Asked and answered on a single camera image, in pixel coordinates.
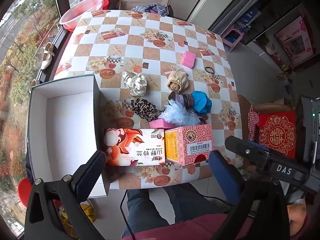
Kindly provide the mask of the right hand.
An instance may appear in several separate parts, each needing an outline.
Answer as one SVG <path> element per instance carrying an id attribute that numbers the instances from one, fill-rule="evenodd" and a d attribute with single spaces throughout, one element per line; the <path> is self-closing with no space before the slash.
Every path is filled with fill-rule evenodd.
<path id="1" fill-rule="evenodd" d="M 287 211 L 290 220 L 290 236 L 294 236 L 303 227 L 306 218 L 305 199 L 300 199 L 295 204 L 288 205 Z"/>

